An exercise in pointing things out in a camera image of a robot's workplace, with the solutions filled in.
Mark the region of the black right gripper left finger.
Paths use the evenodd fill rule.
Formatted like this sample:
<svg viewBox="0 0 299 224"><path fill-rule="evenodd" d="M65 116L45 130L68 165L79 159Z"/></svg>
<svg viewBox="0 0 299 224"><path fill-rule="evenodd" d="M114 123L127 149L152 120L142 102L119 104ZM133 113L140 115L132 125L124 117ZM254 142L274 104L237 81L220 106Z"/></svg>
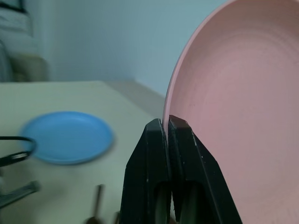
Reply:
<svg viewBox="0 0 299 224"><path fill-rule="evenodd" d="M149 122L124 175L120 224L167 224L171 209L171 168L160 119Z"/></svg>

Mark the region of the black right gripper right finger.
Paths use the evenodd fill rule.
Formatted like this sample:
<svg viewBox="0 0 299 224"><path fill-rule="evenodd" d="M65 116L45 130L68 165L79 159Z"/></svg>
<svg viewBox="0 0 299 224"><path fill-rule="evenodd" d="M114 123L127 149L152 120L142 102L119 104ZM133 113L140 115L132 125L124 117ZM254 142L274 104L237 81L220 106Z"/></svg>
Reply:
<svg viewBox="0 0 299 224"><path fill-rule="evenodd" d="M218 162L189 124L174 115L168 122L168 150L179 224L242 223Z"/></svg>

